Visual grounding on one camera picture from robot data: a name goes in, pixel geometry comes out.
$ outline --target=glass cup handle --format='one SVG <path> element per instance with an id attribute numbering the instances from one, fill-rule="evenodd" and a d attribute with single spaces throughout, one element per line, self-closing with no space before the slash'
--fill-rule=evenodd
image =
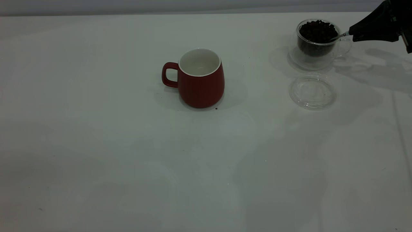
<path id="1" fill-rule="evenodd" d="M 337 57 L 342 57 L 348 53 L 352 48 L 351 38 L 340 38 L 337 50 Z"/>

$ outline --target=metal spoon handle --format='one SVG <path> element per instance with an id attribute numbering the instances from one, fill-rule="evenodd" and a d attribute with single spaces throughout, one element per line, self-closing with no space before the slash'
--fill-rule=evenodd
<path id="1" fill-rule="evenodd" d="M 347 32 L 345 32 L 345 33 L 343 33 L 343 34 L 341 34 L 341 35 L 339 35 L 339 36 L 336 36 L 336 37 L 334 37 L 334 38 L 331 38 L 330 41 L 337 40 L 337 39 L 342 38 L 342 37 L 345 37 L 345 36 L 349 36 L 349 31 L 347 31 Z"/>

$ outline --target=clear glass cup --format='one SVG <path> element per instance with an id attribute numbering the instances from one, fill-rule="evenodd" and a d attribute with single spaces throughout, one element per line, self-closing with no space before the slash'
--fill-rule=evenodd
<path id="1" fill-rule="evenodd" d="M 338 26 L 322 19 L 307 19 L 296 28 L 289 45 L 289 56 L 298 66 L 307 70 L 320 70 L 328 67 L 336 57 L 345 55 L 352 47 L 349 38 L 340 38 L 330 43 L 314 43 L 300 34 L 300 28 L 312 21 L 323 21 L 335 26 L 336 32 L 342 32 Z"/>

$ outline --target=white table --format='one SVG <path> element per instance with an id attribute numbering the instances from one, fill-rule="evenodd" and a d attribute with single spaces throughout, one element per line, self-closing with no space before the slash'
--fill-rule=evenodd
<path id="1" fill-rule="evenodd" d="M 0 18 L 0 231 L 412 231 L 404 44 L 354 43 L 327 110 L 288 94 L 296 25 L 366 15 Z M 161 82 L 195 47 L 224 64 L 211 109 Z"/>

